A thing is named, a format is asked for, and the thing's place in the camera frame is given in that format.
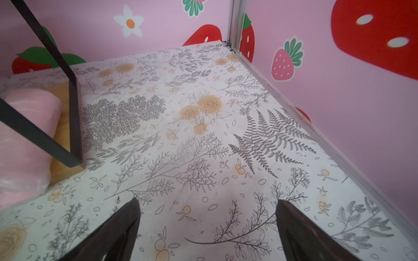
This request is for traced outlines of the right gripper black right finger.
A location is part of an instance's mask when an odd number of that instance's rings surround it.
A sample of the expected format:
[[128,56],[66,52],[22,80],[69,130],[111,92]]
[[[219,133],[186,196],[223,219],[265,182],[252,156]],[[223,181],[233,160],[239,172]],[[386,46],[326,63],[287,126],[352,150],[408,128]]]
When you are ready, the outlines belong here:
[[288,261],[357,261],[292,203],[279,200],[276,224]]

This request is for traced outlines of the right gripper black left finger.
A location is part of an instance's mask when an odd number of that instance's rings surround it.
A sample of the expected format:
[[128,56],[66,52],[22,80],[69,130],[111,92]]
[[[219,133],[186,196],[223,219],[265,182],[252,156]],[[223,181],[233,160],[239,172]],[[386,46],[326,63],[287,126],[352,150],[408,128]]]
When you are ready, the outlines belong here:
[[140,224],[140,204],[132,199],[61,261],[129,261]]

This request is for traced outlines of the pink trash bag roll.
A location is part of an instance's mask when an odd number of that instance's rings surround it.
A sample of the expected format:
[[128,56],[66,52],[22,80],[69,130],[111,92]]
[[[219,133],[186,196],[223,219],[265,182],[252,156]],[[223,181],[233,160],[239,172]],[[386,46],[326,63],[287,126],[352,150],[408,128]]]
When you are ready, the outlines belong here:
[[[51,92],[25,89],[5,99],[51,138],[61,115],[61,101]],[[1,124],[1,210],[43,194],[51,180],[52,156],[5,124]]]

